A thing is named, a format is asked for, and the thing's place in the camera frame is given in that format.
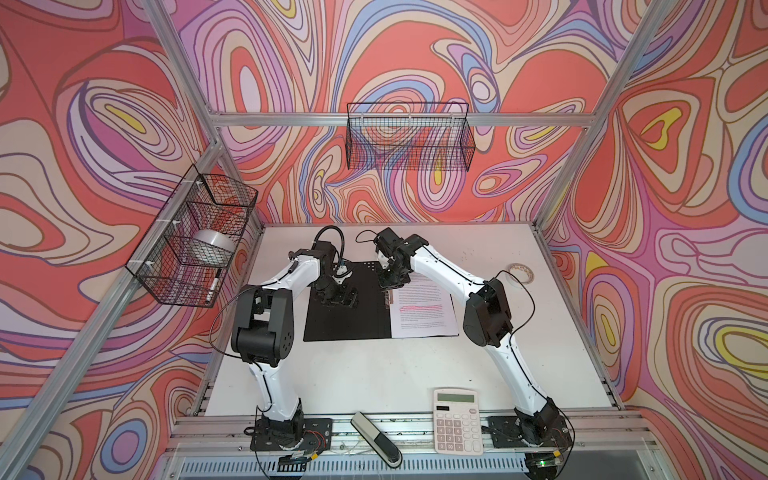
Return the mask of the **printed paper files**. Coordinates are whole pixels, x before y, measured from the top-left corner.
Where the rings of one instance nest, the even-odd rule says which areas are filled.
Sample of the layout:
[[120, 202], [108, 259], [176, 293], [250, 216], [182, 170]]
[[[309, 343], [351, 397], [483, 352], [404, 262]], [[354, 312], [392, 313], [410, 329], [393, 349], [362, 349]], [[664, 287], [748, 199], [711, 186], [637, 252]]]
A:
[[458, 322], [450, 294], [434, 281], [414, 275], [412, 281], [390, 291], [393, 338], [455, 337]]

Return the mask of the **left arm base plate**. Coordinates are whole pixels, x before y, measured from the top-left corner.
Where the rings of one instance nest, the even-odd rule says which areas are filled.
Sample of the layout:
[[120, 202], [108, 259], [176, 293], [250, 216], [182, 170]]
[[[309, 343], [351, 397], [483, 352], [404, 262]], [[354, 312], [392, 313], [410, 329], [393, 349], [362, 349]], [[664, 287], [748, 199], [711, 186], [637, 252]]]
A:
[[333, 420], [320, 417], [298, 423], [259, 418], [243, 433], [250, 437], [250, 450], [254, 452], [323, 452], [332, 445]]

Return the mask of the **blue file folder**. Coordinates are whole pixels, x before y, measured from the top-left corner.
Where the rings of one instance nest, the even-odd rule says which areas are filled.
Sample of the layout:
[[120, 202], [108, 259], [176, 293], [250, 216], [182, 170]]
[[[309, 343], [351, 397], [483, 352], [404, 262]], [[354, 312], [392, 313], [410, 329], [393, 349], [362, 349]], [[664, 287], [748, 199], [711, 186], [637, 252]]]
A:
[[357, 290], [353, 307], [324, 305], [310, 294], [304, 328], [305, 342], [398, 339], [390, 325], [390, 291], [378, 283], [375, 261], [354, 262], [349, 283]]

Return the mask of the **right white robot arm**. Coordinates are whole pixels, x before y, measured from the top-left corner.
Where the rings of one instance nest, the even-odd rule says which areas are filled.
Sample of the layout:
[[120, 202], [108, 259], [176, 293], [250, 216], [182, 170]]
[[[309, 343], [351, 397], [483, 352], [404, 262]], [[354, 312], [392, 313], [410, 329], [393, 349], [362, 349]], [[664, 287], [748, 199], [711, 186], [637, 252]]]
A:
[[417, 234], [403, 238], [386, 228], [376, 234], [374, 245], [382, 289], [402, 288], [415, 273], [464, 303], [462, 331], [473, 344], [487, 350], [509, 387], [522, 441], [530, 446], [548, 441], [564, 416], [523, 358], [504, 283], [497, 277], [484, 279], [466, 271]]

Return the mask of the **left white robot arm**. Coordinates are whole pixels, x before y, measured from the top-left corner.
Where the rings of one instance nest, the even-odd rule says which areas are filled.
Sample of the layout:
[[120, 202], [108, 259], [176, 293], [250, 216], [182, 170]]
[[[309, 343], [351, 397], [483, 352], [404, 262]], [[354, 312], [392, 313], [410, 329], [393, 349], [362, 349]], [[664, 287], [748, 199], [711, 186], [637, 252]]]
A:
[[345, 247], [341, 229], [325, 226], [310, 248], [289, 253], [288, 264], [272, 278], [247, 285], [239, 293], [230, 346], [255, 376], [267, 402], [259, 411], [273, 429], [296, 435], [303, 427], [300, 397], [280, 373], [280, 362], [295, 340], [294, 301], [312, 289], [326, 306], [353, 307], [357, 303]]

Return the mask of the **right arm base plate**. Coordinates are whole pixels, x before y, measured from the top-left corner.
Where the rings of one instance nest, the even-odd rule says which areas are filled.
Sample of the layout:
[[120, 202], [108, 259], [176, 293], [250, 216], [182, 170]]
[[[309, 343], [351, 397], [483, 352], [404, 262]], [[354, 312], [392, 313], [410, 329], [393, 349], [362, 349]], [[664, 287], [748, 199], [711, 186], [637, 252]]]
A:
[[565, 450], [574, 444], [572, 429], [562, 415], [544, 423], [516, 416], [490, 416], [482, 431], [490, 435], [496, 448]]

